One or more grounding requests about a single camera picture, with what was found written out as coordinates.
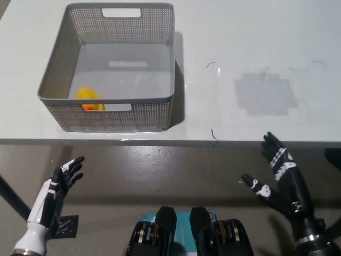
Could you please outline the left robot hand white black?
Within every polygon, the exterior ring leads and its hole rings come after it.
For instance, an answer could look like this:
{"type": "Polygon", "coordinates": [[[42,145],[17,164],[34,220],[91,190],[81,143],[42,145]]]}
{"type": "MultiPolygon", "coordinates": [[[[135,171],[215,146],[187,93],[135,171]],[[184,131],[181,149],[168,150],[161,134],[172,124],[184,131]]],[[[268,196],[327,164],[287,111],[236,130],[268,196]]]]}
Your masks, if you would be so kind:
{"type": "Polygon", "coordinates": [[[52,229],[59,222],[63,200],[75,182],[83,177],[80,173],[84,156],[77,157],[55,168],[42,185],[31,209],[27,222],[52,229]]]}

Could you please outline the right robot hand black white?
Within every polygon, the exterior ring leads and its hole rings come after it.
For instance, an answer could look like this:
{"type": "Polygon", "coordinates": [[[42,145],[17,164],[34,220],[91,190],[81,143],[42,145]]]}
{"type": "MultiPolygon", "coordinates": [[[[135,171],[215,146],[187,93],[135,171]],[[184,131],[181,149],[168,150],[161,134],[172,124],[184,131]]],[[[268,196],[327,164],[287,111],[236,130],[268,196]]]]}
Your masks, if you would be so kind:
{"type": "Polygon", "coordinates": [[[323,229],[314,216],[314,205],[300,168],[288,148],[273,133],[263,136],[261,154],[274,175],[278,190],[249,174],[241,179],[269,207],[291,224],[294,240],[321,236],[323,229]]]}

